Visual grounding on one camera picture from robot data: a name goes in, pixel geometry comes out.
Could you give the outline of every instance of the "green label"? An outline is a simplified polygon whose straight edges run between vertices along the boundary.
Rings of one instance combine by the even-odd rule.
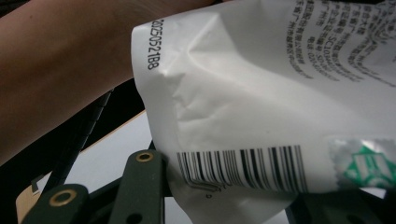
[[[396,145],[392,139],[333,139],[330,150],[341,189],[396,188]]]
[[[363,146],[360,152],[352,154],[353,162],[344,175],[359,187],[394,188],[396,184],[396,165],[382,152],[374,152]]]

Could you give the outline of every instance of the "barcode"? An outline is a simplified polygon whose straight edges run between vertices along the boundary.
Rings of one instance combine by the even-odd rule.
[[[180,171],[192,188],[226,186],[307,192],[300,146],[177,153]]]

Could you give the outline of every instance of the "white plastic bag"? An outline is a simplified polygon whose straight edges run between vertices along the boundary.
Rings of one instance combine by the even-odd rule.
[[[191,220],[262,223],[293,192],[395,188],[395,23],[395,1],[246,0],[135,28],[137,88]]]

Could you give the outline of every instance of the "skin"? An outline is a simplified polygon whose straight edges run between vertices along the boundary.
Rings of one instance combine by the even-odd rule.
[[[139,24],[212,0],[32,0],[0,19],[0,164],[133,77]]]

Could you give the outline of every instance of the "black object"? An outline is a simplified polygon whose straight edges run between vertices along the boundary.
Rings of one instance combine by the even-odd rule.
[[[361,189],[300,194],[286,209],[290,224],[393,224],[395,194],[382,200]]]
[[[72,134],[72,137],[66,144],[61,157],[49,176],[49,180],[43,189],[43,193],[46,193],[56,186],[64,184],[64,181],[69,175],[79,152],[85,147],[85,143],[91,135],[96,122],[99,120],[112,92],[113,90],[108,91],[88,107],[84,108],[83,112],[85,112],[85,118],[78,125],[77,130]]]
[[[121,180],[90,195],[81,185],[56,187],[38,200],[22,223],[163,223],[162,155],[156,150],[132,154]]]

